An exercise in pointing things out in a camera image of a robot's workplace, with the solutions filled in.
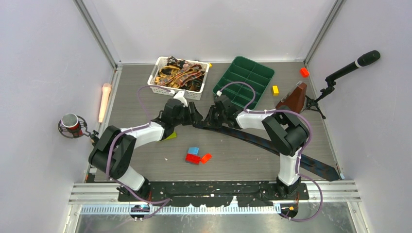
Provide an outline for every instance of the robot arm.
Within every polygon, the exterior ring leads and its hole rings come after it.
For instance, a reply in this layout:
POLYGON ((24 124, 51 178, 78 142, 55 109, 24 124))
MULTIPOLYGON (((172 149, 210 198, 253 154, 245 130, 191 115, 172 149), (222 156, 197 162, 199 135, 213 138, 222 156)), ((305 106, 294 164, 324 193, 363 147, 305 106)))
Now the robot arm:
MULTIPOLYGON (((279 109, 290 110, 286 106, 279 109)), ((231 128, 265 130, 280 153, 280 171, 276 179, 280 195, 287 196, 299 185, 299 166, 296 167, 296 162, 309 131, 295 115, 273 113, 272 110, 259 113, 242 111, 222 95, 215 99, 215 105, 211 106, 206 119, 206 125, 216 128, 225 123, 231 128)))
MULTIPOLYGON (((167 138, 178 125, 220 128, 222 124, 227 124, 236 129, 266 130, 273 145, 281 154, 281 168, 277 178, 279 194, 286 196, 296 189, 300 183, 300 177, 295 171, 297 155, 309 134, 296 116, 266 111, 261 114, 245 112, 222 95, 215 99, 215 105, 210 107, 205 121, 202 121, 203 117, 196 110, 194 103, 187 103, 183 94, 184 92, 179 92, 173 99, 169 99, 164 110, 160 111, 159 116, 147 124, 147 127, 141 126, 138 130, 125 133, 119 138, 116 142, 117 149, 111 159, 110 177, 138 191, 145 182, 148 183, 148 180, 129 166, 135 148, 167 138)), ((128 129, 109 126, 90 154, 90 164, 105 171, 110 145, 119 133, 126 130, 128 129)))
MULTIPOLYGON (((131 189, 137 191, 148 180, 137 173, 130 164, 133 150, 150 142, 161 141, 174 132, 178 125, 192 125, 199 123, 202 116, 197 112, 193 102, 187 103, 183 97, 184 92, 179 91, 169 99, 163 111, 150 124, 134 127, 134 130, 123 134, 115 144, 115 150, 110 162, 109 176, 116 179, 131 189)), ((119 129, 109 126, 89 156, 89 163, 101 171, 106 171, 110 145, 114 138, 129 129, 119 129)))

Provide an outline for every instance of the yellow green piece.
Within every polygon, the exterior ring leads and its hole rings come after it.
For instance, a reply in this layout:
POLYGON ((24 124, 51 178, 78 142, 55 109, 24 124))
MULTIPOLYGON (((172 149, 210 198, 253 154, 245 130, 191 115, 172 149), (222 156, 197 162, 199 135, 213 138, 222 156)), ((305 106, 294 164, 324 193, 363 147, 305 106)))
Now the yellow green piece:
POLYGON ((168 137, 165 138, 164 140, 172 139, 172 138, 175 138, 175 137, 177 137, 177 134, 176 134, 176 132, 173 132, 172 134, 170 134, 170 136, 168 136, 168 137))

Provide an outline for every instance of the green tray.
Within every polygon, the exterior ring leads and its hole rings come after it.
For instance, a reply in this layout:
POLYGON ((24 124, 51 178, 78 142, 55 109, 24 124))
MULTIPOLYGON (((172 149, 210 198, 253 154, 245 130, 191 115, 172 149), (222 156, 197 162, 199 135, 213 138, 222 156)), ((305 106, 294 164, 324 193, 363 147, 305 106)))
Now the green tray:
MULTIPOLYGON (((274 70, 245 57, 238 56, 213 88, 213 93, 216 95, 216 92, 228 83, 235 81, 245 82, 251 85, 256 92, 255 100, 248 106, 248 109, 254 109, 274 74, 274 70)), ((253 98, 253 92, 250 88, 238 83, 228 86, 222 93, 228 96, 232 103, 241 108, 244 108, 253 98)))

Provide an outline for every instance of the cable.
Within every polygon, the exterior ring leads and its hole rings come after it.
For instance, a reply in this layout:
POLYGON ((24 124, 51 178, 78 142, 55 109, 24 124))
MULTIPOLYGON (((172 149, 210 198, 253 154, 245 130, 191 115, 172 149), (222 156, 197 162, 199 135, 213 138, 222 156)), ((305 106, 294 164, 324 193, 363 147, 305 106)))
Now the cable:
POLYGON ((252 92, 253 92, 253 98, 252 98, 252 100, 249 101, 249 102, 247 103, 247 105, 245 105, 245 107, 243 108, 243 110, 246 111, 247 106, 249 106, 249 105, 255 100, 255 97, 256 97, 256 92, 255 92, 255 90, 253 89, 253 87, 252 87, 251 85, 249 85, 249 84, 247 84, 247 83, 245 83, 245 82, 239 82, 239 81, 231 82, 231 83, 226 84, 224 87, 222 87, 222 88, 220 89, 220 92, 222 92, 222 91, 223 91, 225 88, 227 88, 228 86, 230 86, 230 85, 232 85, 232 84, 236 84, 236 83, 243 84, 243 85, 249 87, 249 88, 252 90, 252 92))
MULTIPOLYGON (((152 216, 155 215, 157 212, 159 212, 168 202, 169 202, 169 200, 166 201, 166 202, 164 202, 163 205, 161 205, 156 211, 154 211, 153 213, 151 213, 151 214, 149 214, 149 215, 141 218, 140 220, 143 221, 143 220, 145 220, 145 219, 148 219, 148 218, 152 217, 152 216)), ((112 228, 112 229, 110 229, 110 230, 105 230, 105 231, 96 231, 96 230, 93 230, 93 229, 91 228, 91 223, 92 223, 92 222, 89 222, 89 223, 87 224, 84 232, 86 233, 86 232, 90 229, 93 233, 109 233, 109 232, 113 232, 113 230, 115 230, 115 229, 123 226, 124 224, 126 224, 126 223, 128 223, 128 222, 130 222, 130 221, 134 221, 134 220, 136 220, 136 219, 135 219, 135 218, 127 219, 127 220, 123 221, 122 223, 120 223, 119 225, 117 225, 116 227, 114 227, 114 228, 112 228)))
MULTIPOLYGON (((303 177, 303 178, 306 178, 306 179, 312 181, 312 182, 316 185, 316 187, 317 187, 318 190, 319 190, 321 200, 320 200, 320 204, 319 204, 319 209, 316 211, 316 213, 315 213, 312 217, 305 218, 305 219, 291 218, 291 221, 295 221, 295 222, 306 222, 306 221, 309 221, 309 220, 314 219, 316 216, 318 216, 318 214, 320 213, 320 211, 321 211, 321 209, 322 209, 323 193, 322 193, 322 190, 321 190, 319 184, 318 184, 314 179, 312 179, 312 178, 309 177, 309 176, 303 175, 302 173, 299 172, 300 158, 301 158, 303 149, 305 149, 306 146, 309 144, 309 142, 312 140, 312 132, 313 132, 313 130, 312 130, 312 127, 311 127, 311 125, 309 124, 308 120, 306 120, 306 118, 304 118, 304 117, 303 117, 302 115, 300 115, 299 113, 296 113, 296 112, 293 112, 293 111, 290 111, 290 110, 284 110, 284 109, 273 109, 273 110, 269 110, 269 111, 250 111, 250 110, 245 110, 245 112, 247 112, 247 113, 252 113, 252 114, 289 113, 289 114, 292 114, 292 115, 297 116, 298 118, 300 118, 300 119, 307 125, 308 130, 309 130, 308 140, 307 140, 306 143, 302 146, 302 149, 298 152, 297 159, 296 159, 296 165, 295 165, 295 172, 296 172, 296 174, 297 174, 298 176, 301 176, 301 177, 303 177)), ((281 215, 282 215, 282 217, 284 217, 284 218, 289 218, 289 217, 287 217, 286 215, 284 215, 284 214, 282 214, 282 213, 281 213, 281 215)))
MULTIPOLYGON (((137 91, 137 99, 138 99, 138 101, 139 101, 139 103, 140 103, 140 105, 141 105, 144 113, 146 114, 147 119, 149 119, 149 113, 148 113, 148 111, 146 110, 146 108, 144 107, 144 104, 143 104, 143 102, 141 101, 140 95, 139 95, 140 91, 141 91, 142 89, 144 89, 144 88, 147 88, 147 87, 151 87, 151 86, 146 85, 146 86, 143 86, 143 87, 139 88, 139 90, 137 91)), ((158 88, 164 89, 164 90, 166 90, 166 91, 170 91, 169 89, 164 88, 164 87, 161 87, 161 86, 158 86, 158 88)), ((125 131, 123 131, 123 132, 120 132, 118 135, 116 135, 116 137, 113 139, 112 143, 110 144, 109 154, 108 154, 108 157, 107 157, 106 179, 108 179, 108 180, 110 179, 110 165, 111 165, 111 161, 112 161, 113 150, 114 150, 114 147, 115 147, 115 144, 116 144, 117 140, 118 140, 122 135, 124 135, 124 134, 126 134, 126 133, 132 132, 132 131, 134 131, 134 130, 145 129, 145 128, 148 128, 149 126, 150 126, 150 121, 149 121, 147 124, 145 124, 145 125, 141 125, 141 126, 137 126, 137 127, 133 127, 133 128, 127 129, 127 130, 125 130, 125 131)), ((142 218, 142 220, 143 220, 143 219, 148 219, 148 218, 152 217, 155 213, 157 213, 160 209, 162 209, 162 208, 163 208, 167 203, 169 203, 169 201, 170 201, 170 198, 164 199, 164 200, 162 200, 162 201, 148 201, 148 200, 144 200, 144 199, 142 199, 141 197, 139 197, 137 194, 135 194, 134 191, 133 191, 131 188, 129 188, 128 186, 124 185, 123 183, 121 183, 121 182, 118 181, 118 180, 114 180, 114 181, 117 182, 117 183, 119 183, 120 185, 123 185, 136 199, 138 199, 138 200, 140 200, 140 201, 144 201, 144 202, 149 203, 149 204, 163 204, 163 205, 162 205, 160 208, 158 208, 156 211, 154 211, 154 212, 151 213, 150 215, 145 216, 144 218, 142 218)))
POLYGON ((295 199, 296 208, 299 208, 299 199, 300 199, 300 195, 299 195, 299 193, 297 193, 297 197, 296 197, 296 199, 295 199))
MULTIPOLYGON (((139 95, 139 93, 142 89, 148 88, 148 87, 152 87, 152 86, 149 86, 149 85, 142 86, 141 88, 139 88, 139 90, 137 90, 137 100, 139 101, 139 103, 140 103, 140 105, 141 105, 141 107, 144 111, 144 114, 146 114, 147 120, 150 122, 149 112, 147 111, 146 107, 144 106, 143 102, 141 101, 141 98, 140 98, 140 95, 139 95)), ((160 88, 160 89, 163 89, 163 90, 168 91, 170 93, 174 93, 174 90, 169 90, 169 89, 167 89, 165 87, 162 87, 162 86, 156 86, 156 88, 160 88)))
POLYGON ((120 132, 118 135, 116 135, 116 137, 115 137, 115 138, 113 139, 113 141, 112 141, 112 144, 110 144, 109 155, 108 155, 108 157, 107 157, 107 164, 106 164, 106 179, 107 179, 107 180, 109 180, 109 178, 110 178, 110 177, 109 177, 110 164, 112 163, 113 150, 114 150, 114 148, 115 148, 115 144, 116 144, 117 140, 118 140, 123 134, 132 132, 132 131, 134 131, 134 130, 145 129, 145 128, 148 128, 149 126, 150 126, 150 123, 147 123, 147 124, 145 124, 145 125, 140 125, 140 126, 137 126, 137 127, 134 127, 134 128, 127 129, 127 130, 125 130, 125 131, 123 131, 123 132, 120 132))

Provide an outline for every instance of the blue block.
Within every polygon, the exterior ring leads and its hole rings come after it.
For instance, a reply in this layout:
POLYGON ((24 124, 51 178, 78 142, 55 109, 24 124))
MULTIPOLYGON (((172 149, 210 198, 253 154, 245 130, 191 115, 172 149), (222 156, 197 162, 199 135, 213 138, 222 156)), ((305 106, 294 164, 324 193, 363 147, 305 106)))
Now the blue block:
POLYGON ((190 147, 188 150, 188 154, 194 154, 197 155, 199 153, 199 148, 197 147, 190 147))

